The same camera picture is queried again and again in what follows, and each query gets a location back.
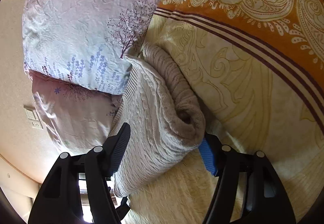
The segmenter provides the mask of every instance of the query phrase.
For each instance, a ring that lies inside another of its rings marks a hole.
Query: pink pillowcase
[[[30,71],[35,108],[57,150],[84,154],[106,140],[121,96]]]

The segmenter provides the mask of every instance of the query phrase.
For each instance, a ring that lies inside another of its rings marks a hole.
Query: yellow bedspread
[[[266,153],[300,220],[324,186],[323,0],[162,0],[146,40],[228,131],[222,143]],[[194,151],[130,196],[125,222],[202,223],[215,184]]]

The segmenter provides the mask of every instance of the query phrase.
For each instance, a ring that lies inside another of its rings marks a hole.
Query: floral pillowcase
[[[121,96],[91,91],[30,71],[35,108],[59,151],[84,154],[106,140]]]
[[[122,94],[159,0],[26,0],[25,69]]]

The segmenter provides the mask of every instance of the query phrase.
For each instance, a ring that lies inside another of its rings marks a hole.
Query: purple tree print
[[[139,0],[132,3],[132,8],[123,11],[118,20],[113,19],[107,25],[111,27],[109,34],[118,41],[121,47],[121,55],[133,48],[135,51],[141,46],[147,27],[155,11],[155,4],[147,0]]]

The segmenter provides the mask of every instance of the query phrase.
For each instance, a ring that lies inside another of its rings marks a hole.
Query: folded towel
[[[143,57],[127,55],[132,71],[109,136],[124,122],[131,139],[114,174],[116,196],[127,196],[180,162],[197,148],[205,118],[197,97],[172,58],[160,47],[143,45]]]

